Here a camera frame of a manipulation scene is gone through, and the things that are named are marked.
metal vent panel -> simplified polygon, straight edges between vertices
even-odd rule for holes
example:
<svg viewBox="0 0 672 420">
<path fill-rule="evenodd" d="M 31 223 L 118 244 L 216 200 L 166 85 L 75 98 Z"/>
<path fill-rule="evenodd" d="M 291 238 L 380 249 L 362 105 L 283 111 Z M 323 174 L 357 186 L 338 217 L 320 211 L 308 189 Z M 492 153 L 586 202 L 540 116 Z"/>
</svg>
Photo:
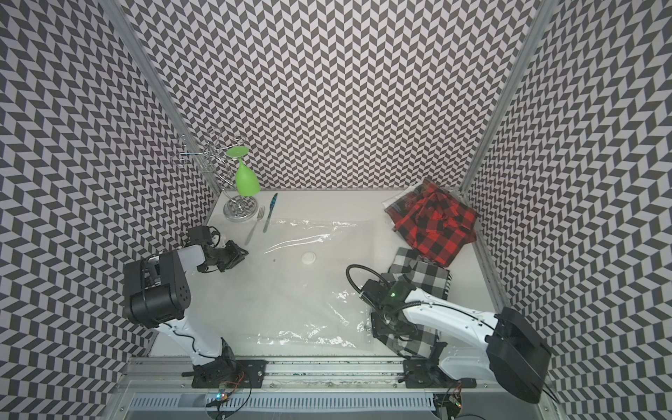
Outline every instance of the metal vent panel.
<svg viewBox="0 0 672 420">
<path fill-rule="evenodd" d="M 215 394 L 207 394 L 210 402 Z M 247 399 L 246 393 L 232 396 L 222 405 L 223 411 L 239 408 Z M 131 402 L 133 411 L 195 411 L 204 410 L 206 401 L 203 394 L 200 398 L 182 398 L 180 394 L 138 393 Z M 328 413 L 328 412 L 361 412 L 361 411 L 433 411 L 434 403 L 431 395 L 417 392 L 297 392 L 270 395 L 267 392 L 253 393 L 249 402 L 241 411 L 272 411 L 288 413 Z"/>
</svg>

black and white patterned backdrop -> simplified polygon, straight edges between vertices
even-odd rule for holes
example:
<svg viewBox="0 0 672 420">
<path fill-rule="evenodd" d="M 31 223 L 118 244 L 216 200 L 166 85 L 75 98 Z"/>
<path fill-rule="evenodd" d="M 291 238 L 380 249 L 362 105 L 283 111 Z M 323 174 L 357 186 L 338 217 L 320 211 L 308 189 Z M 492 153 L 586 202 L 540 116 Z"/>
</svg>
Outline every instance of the black and white patterned backdrop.
<svg viewBox="0 0 672 420">
<path fill-rule="evenodd" d="M 561 1 L 470 191 L 573 419 L 672 419 L 671 17 Z"/>
<path fill-rule="evenodd" d="M 121 316 L 123 263 L 214 196 L 93 0 L 4 1 L 0 55 L 0 417 L 97 415 L 152 334 Z"/>
<path fill-rule="evenodd" d="M 539 0 L 121 0 L 195 134 L 263 187 L 457 186 Z"/>
</svg>

chrome stand base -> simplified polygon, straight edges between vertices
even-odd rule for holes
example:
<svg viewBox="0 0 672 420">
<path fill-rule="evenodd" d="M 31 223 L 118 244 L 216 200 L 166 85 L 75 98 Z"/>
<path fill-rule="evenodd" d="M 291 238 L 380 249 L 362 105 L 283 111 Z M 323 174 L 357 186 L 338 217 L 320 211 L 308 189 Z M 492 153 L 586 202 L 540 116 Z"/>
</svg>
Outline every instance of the chrome stand base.
<svg viewBox="0 0 672 420">
<path fill-rule="evenodd" d="M 224 204 L 224 216 L 231 222 L 243 222 L 254 216 L 258 208 L 254 197 L 236 196 Z"/>
</svg>

clear plastic sheet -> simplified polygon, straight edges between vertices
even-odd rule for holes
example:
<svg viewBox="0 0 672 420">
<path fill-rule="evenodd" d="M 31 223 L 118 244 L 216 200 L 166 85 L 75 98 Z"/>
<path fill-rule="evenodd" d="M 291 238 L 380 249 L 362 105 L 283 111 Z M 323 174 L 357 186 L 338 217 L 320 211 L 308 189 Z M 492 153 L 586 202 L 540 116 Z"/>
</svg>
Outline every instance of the clear plastic sheet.
<svg viewBox="0 0 672 420">
<path fill-rule="evenodd" d="M 189 316 L 221 334 L 237 355 L 371 350 L 370 309 L 351 289 L 345 268 L 372 263 L 373 224 L 271 220 L 263 233 L 264 222 L 247 246 L 251 223 L 218 227 L 249 255 L 223 274 L 187 273 Z M 315 260 L 305 264 L 302 256 L 309 252 Z"/>
</svg>

knife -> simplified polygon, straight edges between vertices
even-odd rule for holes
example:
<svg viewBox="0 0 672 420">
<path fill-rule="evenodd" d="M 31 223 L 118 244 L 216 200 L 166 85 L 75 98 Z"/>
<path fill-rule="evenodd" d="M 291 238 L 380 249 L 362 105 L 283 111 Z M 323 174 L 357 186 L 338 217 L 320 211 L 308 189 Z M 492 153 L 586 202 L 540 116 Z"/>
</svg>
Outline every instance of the knife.
<svg viewBox="0 0 672 420">
<path fill-rule="evenodd" d="M 276 205 L 276 198 L 278 198 L 278 193 L 273 196 L 273 199 L 271 200 L 271 205 L 268 206 L 268 217 L 266 218 L 266 224 L 263 225 L 263 233 L 266 233 L 268 230 L 268 224 L 271 222 L 271 213 L 273 213 L 273 207 Z"/>
</svg>

